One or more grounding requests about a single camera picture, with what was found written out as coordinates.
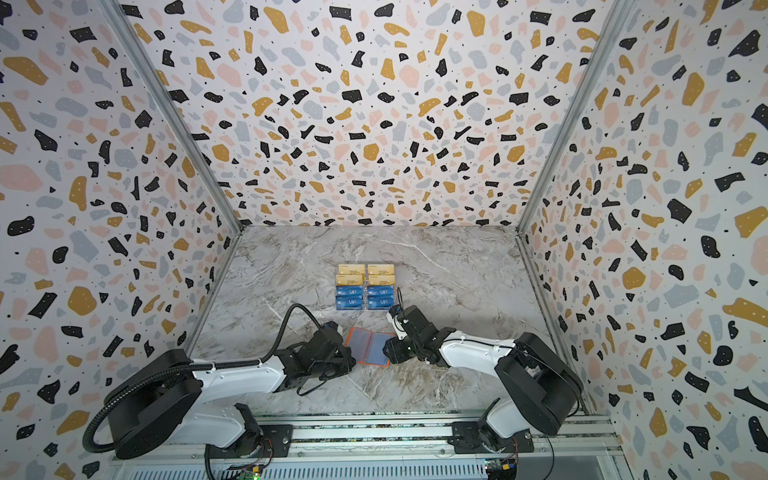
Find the orange card holder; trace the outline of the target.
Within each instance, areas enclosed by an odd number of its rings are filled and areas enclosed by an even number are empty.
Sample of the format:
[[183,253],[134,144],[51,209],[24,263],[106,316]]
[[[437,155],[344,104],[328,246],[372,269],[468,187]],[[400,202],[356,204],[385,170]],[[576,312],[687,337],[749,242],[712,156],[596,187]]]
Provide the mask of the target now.
[[388,367],[390,360],[384,353],[386,342],[393,338],[391,333],[375,333],[367,329],[353,327],[345,345],[351,349],[351,355],[358,364]]

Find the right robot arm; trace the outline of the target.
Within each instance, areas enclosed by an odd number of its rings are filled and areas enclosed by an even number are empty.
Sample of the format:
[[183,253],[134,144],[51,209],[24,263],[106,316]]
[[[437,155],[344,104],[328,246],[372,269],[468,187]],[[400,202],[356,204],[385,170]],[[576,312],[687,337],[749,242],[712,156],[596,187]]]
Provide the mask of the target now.
[[537,335],[525,332],[514,340],[492,340],[460,330],[437,328],[415,306],[391,307],[387,319],[396,336],[383,353],[393,364],[416,358],[441,368],[463,368],[496,377],[508,398],[497,399],[469,435],[454,442],[457,452],[485,449],[501,453],[516,437],[536,431],[557,434],[580,408],[583,384],[566,363]]

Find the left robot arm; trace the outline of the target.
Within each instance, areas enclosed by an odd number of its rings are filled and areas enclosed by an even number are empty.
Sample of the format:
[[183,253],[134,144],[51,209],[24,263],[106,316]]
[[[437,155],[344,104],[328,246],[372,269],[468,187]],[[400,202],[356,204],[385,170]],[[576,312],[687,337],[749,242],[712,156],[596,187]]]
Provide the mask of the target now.
[[204,445],[214,458],[261,452],[284,457],[291,427],[263,427],[247,405],[225,406],[223,400],[251,393],[306,395],[309,380],[325,384],[355,364],[335,322],[323,324],[307,342],[276,349],[267,360],[195,362],[181,349],[170,350],[107,397],[109,449],[121,460],[165,444]]

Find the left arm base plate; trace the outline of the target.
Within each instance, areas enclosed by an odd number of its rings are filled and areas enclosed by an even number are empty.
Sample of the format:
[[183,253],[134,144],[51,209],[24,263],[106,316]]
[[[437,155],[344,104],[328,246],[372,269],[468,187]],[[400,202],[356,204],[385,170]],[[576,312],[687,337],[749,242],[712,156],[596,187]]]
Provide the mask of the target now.
[[285,458],[292,442],[294,427],[291,424],[268,424],[247,427],[241,437],[238,452],[241,458],[269,460]]

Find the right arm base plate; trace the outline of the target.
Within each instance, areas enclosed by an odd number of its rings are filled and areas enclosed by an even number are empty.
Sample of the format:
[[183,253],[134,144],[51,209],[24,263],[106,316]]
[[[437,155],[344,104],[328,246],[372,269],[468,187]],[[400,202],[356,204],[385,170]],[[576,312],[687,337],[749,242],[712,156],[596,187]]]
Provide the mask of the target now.
[[456,454],[510,455],[534,451],[532,435],[528,430],[515,433],[509,438],[502,438],[488,425],[478,420],[453,422],[447,442]]

